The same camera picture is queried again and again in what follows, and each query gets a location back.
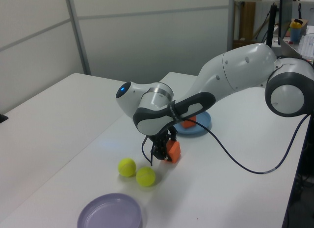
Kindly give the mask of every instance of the yellow object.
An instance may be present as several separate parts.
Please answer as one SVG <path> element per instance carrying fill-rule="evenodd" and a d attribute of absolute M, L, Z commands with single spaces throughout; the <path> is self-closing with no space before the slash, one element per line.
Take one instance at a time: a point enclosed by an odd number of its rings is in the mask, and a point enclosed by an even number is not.
<path fill-rule="evenodd" d="M 118 171 L 120 175 L 130 177 L 135 174 L 136 164 L 131 158 L 124 158 L 119 162 Z"/>
<path fill-rule="evenodd" d="M 291 28 L 301 28 L 302 25 L 301 25 L 301 23 L 298 23 L 298 22 L 292 22 L 292 23 L 290 24 L 290 27 L 291 27 Z"/>
<path fill-rule="evenodd" d="M 143 167 L 136 173 L 137 183 L 144 187 L 151 186 L 155 182 L 155 179 L 155 172 L 149 167 Z"/>

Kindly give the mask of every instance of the orange cube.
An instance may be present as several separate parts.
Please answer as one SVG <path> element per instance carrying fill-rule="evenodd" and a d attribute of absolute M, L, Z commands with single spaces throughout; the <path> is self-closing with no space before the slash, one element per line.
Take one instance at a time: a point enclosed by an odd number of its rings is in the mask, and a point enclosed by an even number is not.
<path fill-rule="evenodd" d="M 196 121 L 196 116 L 190 117 L 189 119 L 191 119 L 193 121 Z M 191 121 L 183 121 L 183 122 L 181 122 L 181 126 L 183 128 L 189 128 L 189 127 L 192 127 L 192 126 L 195 126 L 195 125 L 196 125 L 196 123 L 191 122 Z"/>
<path fill-rule="evenodd" d="M 176 163 L 181 154 L 179 142 L 168 140 L 166 147 L 167 147 L 167 153 L 172 159 L 172 163 Z"/>

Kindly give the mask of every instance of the black cable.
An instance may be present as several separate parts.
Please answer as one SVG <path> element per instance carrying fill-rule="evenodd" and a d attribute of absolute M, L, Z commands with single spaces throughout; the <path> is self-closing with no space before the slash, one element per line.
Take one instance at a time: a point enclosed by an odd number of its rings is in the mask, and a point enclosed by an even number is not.
<path fill-rule="evenodd" d="M 259 34 L 260 34 L 262 28 L 264 27 L 264 25 L 265 25 L 265 23 L 266 23 L 266 20 L 267 20 L 267 18 L 268 18 L 268 16 L 269 16 L 269 14 L 270 14 L 270 10 L 269 10 L 269 12 L 267 13 L 264 22 L 263 22 L 262 25 L 261 25 L 261 29 L 259 30 L 259 32 L 257 33 L 257 35 L 256 35 L 256 37 L 255 37 L 256 40 L 257 40 L 257 37 L 259 36 Z"/>
<path fill-rule="evenodd" d="M 142 143 L 142 153 L 144 155 L 144 157 L 150 162 L 150 164 L 153 164 L 153 157 L 151 156 L 151 160 L 149 160 L 149 158 L 146 156 L 146 154 L 144 153 L 144 144 L 146 143 L 148 136 L 145 137 L 143 143 Z"/>
<path fill-rule="evenodd" d="M 265 40 L 266 40 L 266 38 L 267 38 L 267 33 L 268 33 L 268 30 L 265 32 L 265 35 L 263 36 L 263 39 L 262 39 L 262 42 L 261 43 L 264 43 L 265 42 Z"/>
<path fill-rule="evenodd" d="M 279 164 L 278 164 L 276 167 L 274 167 L 273 169 L 271 169 L 271 170 L 269 170 L 269 171 L 263 171 L 263 172 L 252 171 L 252 170 L 246 168 L 245 166 L 243 166 L 242 164 L 240 164 L 236 159 L 234 159 L 234 158 L 231 156 L 231 154 L 226 150 L 226 148 L 222 145 L 222 143 L 221 143 L 221 142 L 219 141 L 219 139 L 214 135 L 214 133 L 211 132 L 208 128 L 206 128 L 206 127 L 203 126 L 202 124 L 200 124 L 200 123 L 198 123 L 198 122 L 196 122 L 196 121 L 193 121 L 193 120 L 191 120 L 191 119 L 186 119 L 186 118 L 184 118 L 184 120 L 185 120 L 185 121 L 193 122 L 193 123 L 199 125 L 200 127 L 204 128 L 206 131 L 208 131 L 208 132 L 215 138 L 215 140 L 220 144 L 220 146 L 221 146 L 222 149 L 226 152 L 226 154 L 227 154 L 236 164 L 238 164 L 238 166 L 240 166 L 240 167 L 242 167 L 243 169 L 245 169 L 246 171 L 251 172 L 251 173 L 254 173 L 254 174 L 268 174 L 268 173 L 271 173 L 272 171 L 275 171 L 276 169 L 278 169 L 278 168 L 281 166 L 281 164 L 284 162 L 284 160 L 286 159 L 286 157 L 287 157 L 287 155 L 288 155 L 288 153 L 289 153 L 289 151 L 290 151 L 290 148 L 291 148 L 291 146 L 292 146 L 292 143 L 293 143 L 293 141 L 294 141 L 294 138 L 295 138 L 295 136 L 296 136 L 296 134 L 297 134 L 299 128 L 301 127 L 302 123 L 305 121 L 305 119 L 306 119 L 308 116 L 309 116 L 309 114 L 307 114 L 305 117 L 303 117 L 302 120 L 299 122 L 298 126 L 296 127 L 296 129 L 295 129 L 295 131 L 294 131 L 294 133 L 293 133 L 293 136 L 292 136 L 291 141 L 290 141 L 290 144 L 289 144 L 289 146 L 288 146 L 288 148 L 287 148 L 287 150 L 286 150 L 286 153 L 285 153 L 284 157 L 282 158 L 282 160 L 279 162 Z"/>

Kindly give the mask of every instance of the blue plate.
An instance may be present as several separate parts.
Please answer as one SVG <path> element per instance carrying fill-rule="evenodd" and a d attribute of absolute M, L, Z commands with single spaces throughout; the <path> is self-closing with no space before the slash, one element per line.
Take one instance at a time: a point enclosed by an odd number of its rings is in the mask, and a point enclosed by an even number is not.
<path fill-rule="evenodd" d="M 196 115 L 196 121 L 202 124 L 203 126 L 205 126 L 206 128 L 209 128 L 210 123 L 211 123 L 210 114 L 207 112 L 202 112 L 201 114 Z M 194 135 L 194 134 L 198 134 L 205 131 L 199 125 L 192 126 L 189 128 L 184 128 L 182 127 L 181 123 L 176 124 L 175 128 L 177 129 L 178 133 L 182 135 Z"/>

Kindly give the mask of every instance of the purple plate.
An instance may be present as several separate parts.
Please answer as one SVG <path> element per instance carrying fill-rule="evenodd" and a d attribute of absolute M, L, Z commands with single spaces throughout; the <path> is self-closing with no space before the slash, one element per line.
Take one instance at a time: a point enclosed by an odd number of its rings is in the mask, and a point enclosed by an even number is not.
<path fill-rule="evenodd" d="M 78 217 L 78 228 L 139 228 L 141 208 L 125 194 L 107 194 L 91 201 Z"/>

